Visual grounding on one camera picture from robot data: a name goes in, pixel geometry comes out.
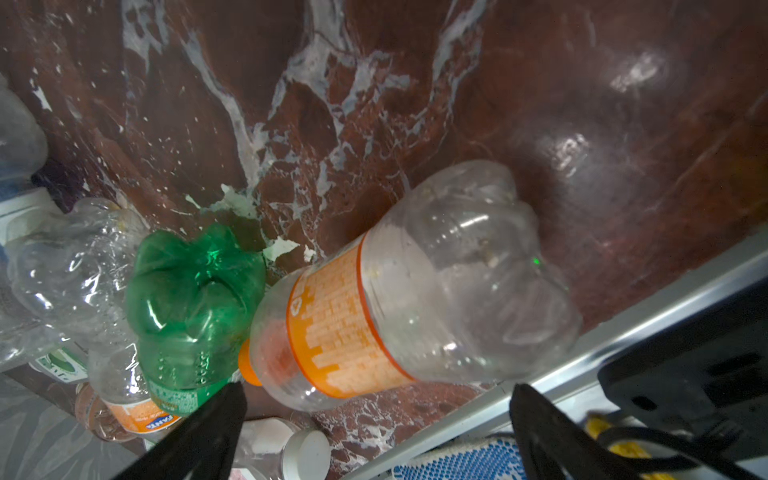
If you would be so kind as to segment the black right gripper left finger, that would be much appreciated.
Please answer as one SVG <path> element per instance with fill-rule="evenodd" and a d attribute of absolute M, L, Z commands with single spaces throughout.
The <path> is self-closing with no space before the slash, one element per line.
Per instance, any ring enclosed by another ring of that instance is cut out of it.
<path fill-rule="evenodd" d="M 229 383 L 180 427 L 117 475 L 119 479 L 227 479 L 247 411 L 244 388 Z"/>

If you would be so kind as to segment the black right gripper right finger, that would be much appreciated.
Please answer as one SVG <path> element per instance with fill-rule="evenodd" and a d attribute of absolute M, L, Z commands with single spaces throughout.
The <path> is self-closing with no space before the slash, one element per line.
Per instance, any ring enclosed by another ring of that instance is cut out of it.
<path fill-rule="evenodd" d="M 601 447 L 528 384 L 514 386 L 509 416 L 529 479 L 640 479 L 643 459 Z"/>

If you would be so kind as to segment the pink label square bottle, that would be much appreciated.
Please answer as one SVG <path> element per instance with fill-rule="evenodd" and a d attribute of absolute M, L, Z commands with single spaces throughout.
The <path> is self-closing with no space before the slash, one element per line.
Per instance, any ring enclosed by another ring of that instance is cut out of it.
<path fill-rule="evenodd" d="M 247 421 L 238 440 L 230 479 L 322 480 L 331 448 L 319 430 L 280 418 Z"/>

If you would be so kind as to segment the blue label Pocari bottle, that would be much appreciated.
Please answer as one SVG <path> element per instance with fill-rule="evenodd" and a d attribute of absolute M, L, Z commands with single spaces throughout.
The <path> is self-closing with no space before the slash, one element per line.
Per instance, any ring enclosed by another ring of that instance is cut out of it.
<path fill-rule="evenodd" d="M 25 236 L 29 227 L 12 227 L 30 212 L 60 214 L 48 190 L 32 182 L 46 163 L 48 144 L 42 128 L 1 76 L 1 245 Z"/>

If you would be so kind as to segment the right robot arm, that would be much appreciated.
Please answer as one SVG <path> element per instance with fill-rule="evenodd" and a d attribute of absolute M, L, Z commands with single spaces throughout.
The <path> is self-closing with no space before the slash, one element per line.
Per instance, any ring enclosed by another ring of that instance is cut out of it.
<path fill-rule="evenodd" d="M 578 425 L 530 385 L 514 389 L 513 434 L 467 458 L 408 467 L 409 479 L 643 479 L 706 468 L 748 479 L 767 453 L 767 286 L 744 289 L 603 366 L 605 396 L 635 419 Z"/>

